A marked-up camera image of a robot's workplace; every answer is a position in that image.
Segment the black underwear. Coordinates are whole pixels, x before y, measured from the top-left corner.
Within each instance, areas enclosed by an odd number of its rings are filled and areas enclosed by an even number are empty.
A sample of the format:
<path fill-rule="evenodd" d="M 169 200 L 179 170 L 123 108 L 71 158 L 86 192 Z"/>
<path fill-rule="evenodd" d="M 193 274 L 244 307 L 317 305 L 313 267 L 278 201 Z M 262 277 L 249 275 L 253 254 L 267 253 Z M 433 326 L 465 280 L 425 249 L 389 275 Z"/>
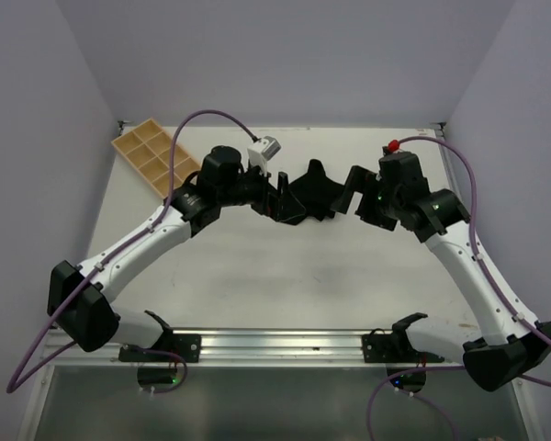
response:
<path fill-rule="evenodd" d="M 298 224 L 307 218 L 316 221 L 333 219 L 335 211 L 332 205 L 342 195 L 344 185 L 326 175 L 320 160 L 311 159 L 306 173 L 294 180 L 289 189 L 305 210 L 299 220 L 295 221 Z"/>

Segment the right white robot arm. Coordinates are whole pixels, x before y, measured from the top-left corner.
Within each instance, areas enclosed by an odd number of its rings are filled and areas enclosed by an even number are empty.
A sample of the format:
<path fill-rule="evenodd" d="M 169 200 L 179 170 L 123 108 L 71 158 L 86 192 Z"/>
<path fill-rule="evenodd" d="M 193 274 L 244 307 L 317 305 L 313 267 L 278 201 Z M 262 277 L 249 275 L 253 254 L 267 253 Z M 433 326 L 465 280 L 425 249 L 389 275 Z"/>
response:
<path fill-rule="evenodd" d="M 465 367 L 486 391 L 494 391 L 540 365 L 551 353 L 551 322 L 542 322 L 516 296 L 471 228 L 471 217 L 455 193 L 432 192 L 419 158 L 388 153 L 374 173 L 355 165 L 333 210 L 345 213 L 354 193 L 362 198 L 356 215 L 392 231 L 401 225 L 438 259 L 478 322 L 475 329 L 450 325 L 425 313 L 394 322 L 388 334 L 362 338 L 389 362 L 432 354 Z"/>

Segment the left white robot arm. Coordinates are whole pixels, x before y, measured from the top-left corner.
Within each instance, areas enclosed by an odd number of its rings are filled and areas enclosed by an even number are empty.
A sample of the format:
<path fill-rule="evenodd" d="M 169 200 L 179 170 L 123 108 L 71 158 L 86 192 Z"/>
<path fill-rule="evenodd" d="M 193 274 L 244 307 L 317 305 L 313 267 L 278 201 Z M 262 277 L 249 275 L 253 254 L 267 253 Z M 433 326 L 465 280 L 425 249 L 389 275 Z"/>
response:
<path fill-rule="evenodd" d="M 287 175 L 269 183 L 268 162 L 281 146 L 273 137 L 254 142 L 242 163 L 238 150 L 216 146 L 199 171 L 165 200 L 149 219 L 101 254 L 74 266 L 63 260 L 51 271 L 48 314 L 85 352 L 107 343 L 139 346 L 151 360 L 167 358 L 172 337 L 151 312 L 117 312 L 113 303 L 144 269 L 190 240 L 226 207 L 249 205 L 274 221 L 292 224 L 306 213 L 288 189 Z"/>

